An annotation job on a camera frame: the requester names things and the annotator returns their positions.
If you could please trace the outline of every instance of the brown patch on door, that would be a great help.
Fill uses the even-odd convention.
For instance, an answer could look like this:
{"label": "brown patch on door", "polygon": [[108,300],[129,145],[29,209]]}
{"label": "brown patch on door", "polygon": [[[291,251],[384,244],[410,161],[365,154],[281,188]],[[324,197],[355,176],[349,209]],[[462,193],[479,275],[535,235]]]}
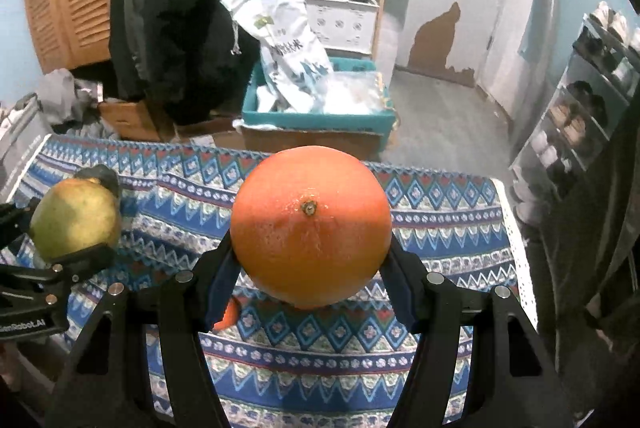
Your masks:
{"label": "brown patch on door", "polygon": [[460,6],[458,2],[454,2],[446,13],[423,24],[415,34],[407,70],[431,78],[475,87],[473,69],[457,72],[453,67],[448,69],[446,67],[458,20],[460,20]]}

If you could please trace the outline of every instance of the blue patterned fabric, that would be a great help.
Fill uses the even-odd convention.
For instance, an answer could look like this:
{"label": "blue patterned fabric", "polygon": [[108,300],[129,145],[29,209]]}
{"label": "blue patterned fabric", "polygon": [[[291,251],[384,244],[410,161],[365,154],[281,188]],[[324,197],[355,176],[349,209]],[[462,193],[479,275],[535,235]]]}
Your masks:
{"label": "blue patterned fabric", "polygon": [[[78,287],[69,300],[71,347],[104,289],[157,284],[225,234],[238,188],[264,154],[180,145],[52,136],[23,177],[15,201],[40,197],[84,166],[119,173],[124,227],[114,267]],[[503,283],[517,293],[516,270],[494,183],[482,177],[367,164],[385,189],[394,233],[429,270],[459,286]],[[33,263],[25,240],[16,260]],[[299,311],[256,289],[244,273],[234,295],[235,327],[201,334],[211,377],[236,427],[383,427],[398,401],[417,339],[390,308],[379,275],[356,296]],[[157,332],[147,335],[157,410],[171,413]],[[462,411],[472,331],[460,346],[445,422]]]}

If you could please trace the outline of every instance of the teal storage bin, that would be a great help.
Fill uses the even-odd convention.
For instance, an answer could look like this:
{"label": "teal storage bin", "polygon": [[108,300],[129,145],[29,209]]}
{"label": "teal storage bin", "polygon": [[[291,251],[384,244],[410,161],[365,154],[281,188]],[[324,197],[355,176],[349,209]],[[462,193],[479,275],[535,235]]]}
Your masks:
{"label": "teal storage bin", "polygon": [[[375,71],[370,60],[356,58],[329,58],[334,71]],[[337,130],[343,132],[370,132],[382,136],[380,151],[385,149],[389,134],[396,122],[396,113],[384,110],[378,114],[355,116],[353,114],[296,114],[284,112],[257,112],[256,89],[266,84],[260,62],[254,66],[251,80],[244,95],[242,119],[247,125],[272,124],[288,130]]]}

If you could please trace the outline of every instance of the yellow-green fruit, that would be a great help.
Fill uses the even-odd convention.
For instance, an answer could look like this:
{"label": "yellow-green fruit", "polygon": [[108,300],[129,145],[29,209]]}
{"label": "yellow-green fruit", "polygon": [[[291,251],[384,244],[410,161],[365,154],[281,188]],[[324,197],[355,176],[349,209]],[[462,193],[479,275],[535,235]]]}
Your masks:
{"label": "yellow-green fruit", "polygon": [[105,243],[115,248],[121,229],[118,201],[89,179],[66,179],[38,204],[29,236],[45,261]]}

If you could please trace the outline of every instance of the drawstring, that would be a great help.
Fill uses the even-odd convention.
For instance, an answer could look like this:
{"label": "drawstring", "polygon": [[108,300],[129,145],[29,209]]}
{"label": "drawstring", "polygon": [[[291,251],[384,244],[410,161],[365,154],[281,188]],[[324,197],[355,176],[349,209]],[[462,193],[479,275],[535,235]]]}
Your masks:
{"label": "drawstring", "polygon": [[231,26],[234,28],[234,48],[231,49],[231,53],[233,56],[239,56],[242,54],[242,51],[240,50],[240,44],[238,43],[238,22],[233,20]]}

